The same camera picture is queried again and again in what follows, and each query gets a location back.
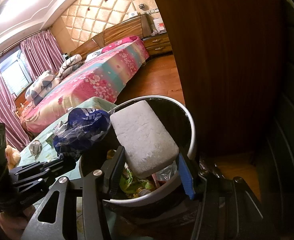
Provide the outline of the blue white folded quilt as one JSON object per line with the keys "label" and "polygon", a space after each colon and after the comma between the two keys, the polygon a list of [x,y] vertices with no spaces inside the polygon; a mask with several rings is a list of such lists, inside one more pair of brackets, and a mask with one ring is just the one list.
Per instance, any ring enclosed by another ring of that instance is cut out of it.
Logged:
{"label": "blue white folded quilt", "polygon": [[46,70],[26,90],[26,101],[32,103],[33,107],[37,106],[59,83],[60,78],[51,70]]}

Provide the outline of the pink curtain right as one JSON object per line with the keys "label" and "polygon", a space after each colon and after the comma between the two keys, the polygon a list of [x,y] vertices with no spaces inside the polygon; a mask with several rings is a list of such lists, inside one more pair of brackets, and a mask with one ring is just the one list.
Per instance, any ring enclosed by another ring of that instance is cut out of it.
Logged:
{"label": "pink curtain right", "polygon": [[20,42],[20,49],[28,64],[28,72],[36,80],[46,70],[58,72],[63,63],[62,50],[49,29]]}

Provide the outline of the wooden headboard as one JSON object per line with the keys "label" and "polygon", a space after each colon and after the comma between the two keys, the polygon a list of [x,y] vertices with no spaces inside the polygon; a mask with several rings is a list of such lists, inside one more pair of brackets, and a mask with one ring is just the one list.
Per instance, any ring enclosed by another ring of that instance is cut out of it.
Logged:
{"label": "wooden headboard", "polygon": [[75,50],[69,53],[69,56],[79,54],[82,58],[86,58],[91,52],[104,48],[112,42],[121,40],[128,36],[138,36],[145,38],[152,34],[152,28],[147,14],[142,14],[125,20],[94,35]]}

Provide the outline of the cream teddy bear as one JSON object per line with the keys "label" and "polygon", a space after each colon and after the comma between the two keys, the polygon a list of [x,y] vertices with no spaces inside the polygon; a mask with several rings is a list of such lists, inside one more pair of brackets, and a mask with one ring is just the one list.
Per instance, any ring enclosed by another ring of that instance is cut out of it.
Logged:
{"label": "cream teddy bear", "polygon": [[8,169],[12,170],[13,168],[15,168],[15,166],[19,163],[21,159],[20,152],[16,148],[13,148],[12,146],[7,145],[5,149],[5,154],[6,154]]}

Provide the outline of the dark wooden door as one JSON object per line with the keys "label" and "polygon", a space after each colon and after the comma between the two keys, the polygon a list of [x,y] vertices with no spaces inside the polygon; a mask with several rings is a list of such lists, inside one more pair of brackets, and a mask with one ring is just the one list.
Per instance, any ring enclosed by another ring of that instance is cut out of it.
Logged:
{"label": "dark wooden door", "polygon": [[197,156],[254,144],[294,0],[155,0],[174,52]]}

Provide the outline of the wooden nightstand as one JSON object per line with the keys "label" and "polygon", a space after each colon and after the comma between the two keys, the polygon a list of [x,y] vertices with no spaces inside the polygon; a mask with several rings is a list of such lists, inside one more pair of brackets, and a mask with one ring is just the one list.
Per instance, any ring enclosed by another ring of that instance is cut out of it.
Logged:
{"label": "wooden nightstand", "polygon": [[171,43],[166,32],[143,38],[142,41],[150,56],[158,56],[172,52]]}

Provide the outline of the pink curtain left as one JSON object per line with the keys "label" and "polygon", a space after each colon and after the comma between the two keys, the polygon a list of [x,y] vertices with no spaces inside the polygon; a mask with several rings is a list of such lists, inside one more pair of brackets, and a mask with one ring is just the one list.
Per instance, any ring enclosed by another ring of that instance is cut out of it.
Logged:
{"label": "pink curtain left", "polygon": [[6,126],[8,144],[22,151],[30,140],[15,115],[15,111],[16,105],[0,73],[0,122]]}

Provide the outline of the pink pillow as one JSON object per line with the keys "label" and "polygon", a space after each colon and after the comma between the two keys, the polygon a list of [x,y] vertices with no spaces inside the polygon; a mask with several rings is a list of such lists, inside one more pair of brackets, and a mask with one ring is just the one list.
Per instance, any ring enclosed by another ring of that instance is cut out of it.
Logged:
{"label": "pink pillow", "polygon": [[118,41],[114,41],[112,42],[111,44],[105,46],[102,50],[101,50],[101,53],[106,53],[122,44],[125,44],[125,43],[131,43],[135,40],[139,39],[139,36],[136,36],[136,35],[132,35],[132,36],[128,36],[128,37],[125,37],[125,38],[122,38],[121,40],[118,40]]}

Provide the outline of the white styrofoam block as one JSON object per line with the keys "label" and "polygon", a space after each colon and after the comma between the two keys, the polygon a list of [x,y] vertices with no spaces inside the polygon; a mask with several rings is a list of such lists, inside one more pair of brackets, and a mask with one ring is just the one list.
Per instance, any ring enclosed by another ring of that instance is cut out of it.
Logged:
{"label": "white styrofoam block", "polygon": [[114,112],[110,120],[136,177],[146,178],[176,159],[179,148],[147,101]]}

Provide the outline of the grey white folded quilt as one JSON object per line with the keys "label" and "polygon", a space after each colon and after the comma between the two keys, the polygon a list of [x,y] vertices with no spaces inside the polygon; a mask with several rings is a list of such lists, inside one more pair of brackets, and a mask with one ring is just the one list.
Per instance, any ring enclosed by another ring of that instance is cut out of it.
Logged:
{"label": "grey white folded quilt", "polygon": [[57,74],[57,77],[61,77],[63,72],[73,66],[74,64],[76,63],[79,63],[80,61],[82,60],[82,56],[80,54],[75,54],[71,57],[69,57],[60,67],[59,71],[58,71],[58,74]]}

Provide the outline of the pink floral bed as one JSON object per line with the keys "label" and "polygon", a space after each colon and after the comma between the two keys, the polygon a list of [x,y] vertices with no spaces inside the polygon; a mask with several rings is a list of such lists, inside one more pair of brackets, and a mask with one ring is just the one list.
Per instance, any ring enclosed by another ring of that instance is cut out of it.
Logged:
{"label": "pink floral bed", "polygon": [[64,78],[37,106],[25,109],[21,114],[22,126],[38,134],[89,98],[116,102],[148,57],[141,39],[101,53]]}

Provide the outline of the teal floral bed sheet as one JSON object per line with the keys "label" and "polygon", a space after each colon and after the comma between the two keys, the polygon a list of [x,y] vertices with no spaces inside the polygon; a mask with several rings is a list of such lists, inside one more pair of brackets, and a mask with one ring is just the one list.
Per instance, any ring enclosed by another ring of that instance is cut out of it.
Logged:
{"label": "teal floral bed sheet", "polygon": [[[63,165],[75,164],[81,154],[101,141],[111,128],[109,112],[93,108],[75,108],[67,122],[54,131],[54,148]],[[76,199],[82,198],[85,239],[111,239],[103,200],[117,191],[124,166],[124,149],[84,178],[70,180],[54,176],[55,183],[31,217],[22,239],[77,239]]]}

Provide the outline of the crumpled white wrapper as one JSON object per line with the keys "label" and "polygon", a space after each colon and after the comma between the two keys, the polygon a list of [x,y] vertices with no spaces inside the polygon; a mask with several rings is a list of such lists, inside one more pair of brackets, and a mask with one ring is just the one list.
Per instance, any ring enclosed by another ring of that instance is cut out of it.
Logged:
{"label": "crumpled white wrapper", "polygon": [[34,140],[29,144],[28,149],[32,156],[37,156],[41,153],[43,146],[39,140]]}

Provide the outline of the white orange box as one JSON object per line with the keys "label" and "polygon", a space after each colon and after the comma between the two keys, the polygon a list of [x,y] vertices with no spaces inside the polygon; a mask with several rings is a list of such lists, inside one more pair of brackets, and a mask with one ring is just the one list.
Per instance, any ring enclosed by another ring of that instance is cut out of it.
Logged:
{"label": "white orange box", "polygon": [[156,30],[158,31],[158,33],[166,31],[164,22],[163,22],[161,17],[160,18],[154,18],[153,22],[154,22],[154,26],[155,26]]}

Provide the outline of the window with blinds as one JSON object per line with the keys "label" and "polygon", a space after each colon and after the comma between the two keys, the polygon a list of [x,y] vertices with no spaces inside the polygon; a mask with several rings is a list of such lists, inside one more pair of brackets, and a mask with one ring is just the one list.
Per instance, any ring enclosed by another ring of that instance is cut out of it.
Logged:
{"label": "window with blinds", "polygon": [[15,99],[33,82],[20,46],[12,48],[0,57],[0,73]]}

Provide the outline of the pink curtain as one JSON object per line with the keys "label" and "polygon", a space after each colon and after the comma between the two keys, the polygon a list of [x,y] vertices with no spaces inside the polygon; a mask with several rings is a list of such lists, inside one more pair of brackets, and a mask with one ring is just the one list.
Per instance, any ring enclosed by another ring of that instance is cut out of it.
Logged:
{"label": "pink curtain", "polygon": [[15,111],[16,105],[0,73],[0,122],[6,126],[8,144],[22,151],[30,140],[15,115]]}
{"label": "pink curtain", "polygon": [[63,63],[62,50],[49,29],[20,42],[20,49],[28,64],[28,72],[36,80],[46,70],[58,72]]}

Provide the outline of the blue plastic bag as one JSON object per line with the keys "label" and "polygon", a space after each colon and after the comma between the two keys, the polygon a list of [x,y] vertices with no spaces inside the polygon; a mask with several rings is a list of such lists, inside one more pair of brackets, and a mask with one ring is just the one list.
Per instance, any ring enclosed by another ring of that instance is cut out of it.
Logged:
{"label": "blue plastic bag", "polygon": [[60,159],[77,161],[84,151],[100,141],[111,127],[110,114],[95,108],[75,108],[66,122],[53,131],[53,146]]}

